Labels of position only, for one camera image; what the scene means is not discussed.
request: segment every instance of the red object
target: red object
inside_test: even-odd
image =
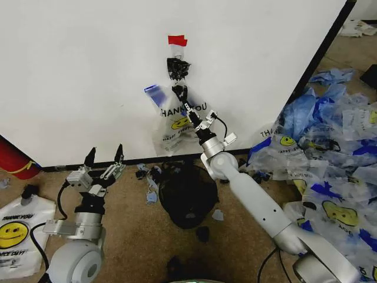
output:
[[[41,169],[20,150],[0,136],[0,167],[21,180],[37,175]]]
[[[175,44],[179,46],[187,45],[187,40],[184,39],[184,35],[168,35],[167,39],[169,44]]]

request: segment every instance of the black plastic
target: black plastic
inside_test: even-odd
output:
[[[167,71],[171,80],[179,81],[189,74],[190,64],[178,58],[167,59]]]
[[[192,164],[165,164],[158,196],[170,219],[183,229],[201,224],[219,201],[215,181]]]
[[[377,90],[377,64],[373,64],[366,70],[366,72],[360,77],[364,83],[371,88]]]
[[[39,193],[39,187],[35,185],[26,185],[21,195],[23,199],[28,199],[31,195],[37,195]]]

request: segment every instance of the pile of plastic bags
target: pile of plastic bags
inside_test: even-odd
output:
[[[377,281],[377,103],[342,84],[322,97],[308,88],[251,148],[247,169],[295,184],[291,220],[331,242],[361,281]]]

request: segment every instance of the black trash bag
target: black trash bag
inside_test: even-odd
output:
[[[219,202],[217,185],[193,164],[163,164],[158,196],[170,219],[183,229],[194,228]]]

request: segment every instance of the floor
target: floor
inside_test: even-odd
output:
[[[377,36],[362,38],[337,37],[323,58],[318,70],[331,67],[355,68],[356,74],[347,83],[349,93],[362,92],[371,102],[376,101],[376,92],[359,76],[371,64],[377,64]],[[324,91],[315,86],[319,93]],[[210,214],[203,225],[210,228],[210,240],[201,243],[195,230],[182,230],[171,222],[159,203],[147,205],[146,180],[137,180],[135,166],[129,166],[117,182],[109,188],[106,196],[106,214],[102,224],[107,229],[104,246],[105,262],[96,283],[99,282],[163,282],[166,278],[166,264],[178,256],[193,277],[216,279],[224,282],[255,282],[257,270],[266,255],[274,248],[267,233],[246,212],[235,199],[228,185],[218,183],[220,203],[215,208],[224,212],[224,221],[217,222]],[[17,198],[27,183],[38,184],[41,196],[55,200],[58,190],[69,172],[40,173],[29,181],[11,178],[11,187],[0,191],[0,207]],[[0,179],[8,177],[0,172]],[[285,182],[268,181],[263,189],[282,205],[297,200],[297,190]],[[66,190],[62,204],[70,219],[80,202],[75,190]],[[64,240],[50,237],[46,253],[51,258]],[[293,282],[298,282],[292,271],[295,256],[283,254],[283,261]],[[3,281],[4,283],[37,282],[41,271],[29,278]],[[288,282],[274,255],[267,263],[262,282]]]

